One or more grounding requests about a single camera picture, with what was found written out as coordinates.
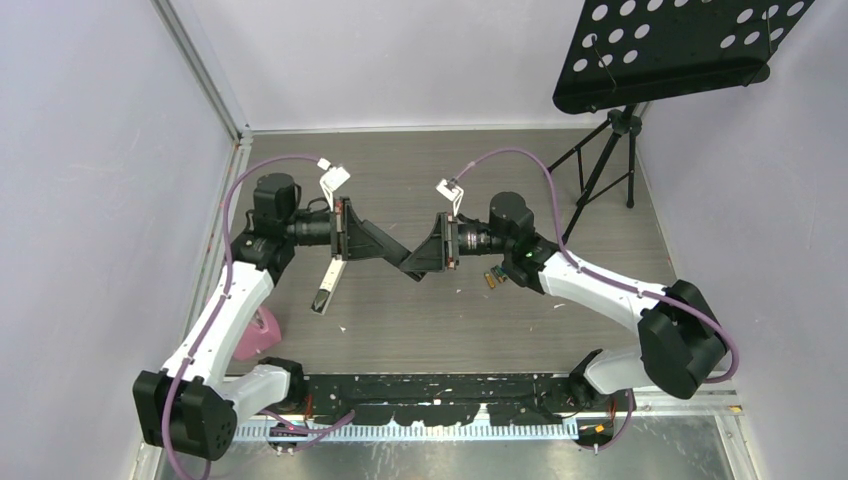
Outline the green orange battery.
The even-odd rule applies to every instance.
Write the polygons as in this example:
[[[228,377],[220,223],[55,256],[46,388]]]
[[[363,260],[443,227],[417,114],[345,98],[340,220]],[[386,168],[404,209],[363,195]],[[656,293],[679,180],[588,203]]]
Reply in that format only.
[[[490,274],[498,283],[504,283],[508,279],[507,275],[500,269],[499,266],[491,267]]]

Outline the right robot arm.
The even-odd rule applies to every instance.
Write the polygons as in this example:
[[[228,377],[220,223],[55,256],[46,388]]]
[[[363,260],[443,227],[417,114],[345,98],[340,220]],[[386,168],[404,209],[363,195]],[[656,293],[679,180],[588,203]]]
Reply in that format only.
[[[629,348],[590,352],[568,374],[566,389],[584,410],[598,409],[619,391],[645,386],[689,399],[731,350],[693,284],[640,282],[564,254],[537,233],[533,212],[515,192],[492,198],[486,222],[441,215],[430,237],[399,268],[416,275],[441,272],[465,255],[500,255],[503,271],[516,285],[576,302],[637,337]]]

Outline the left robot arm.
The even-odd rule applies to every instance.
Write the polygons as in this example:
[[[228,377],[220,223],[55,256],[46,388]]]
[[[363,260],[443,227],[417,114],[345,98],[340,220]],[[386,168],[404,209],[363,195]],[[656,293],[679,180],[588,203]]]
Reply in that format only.
[[[299,246],[327,245],[334,259],[380,258],[398,267],[409,250],[373,223],[359,219],[340,197],[331,210],[300,206],[292,176],[261,177],[247,227],[230,242],[218,285],[180,347],[157,372],[143,371],[132,394],[144,441],[217,460],[237,428],[275,406],[298,412],[308,396],[301,364],[274,357],[227,383],[225,374],[248,324],[277,285]]]

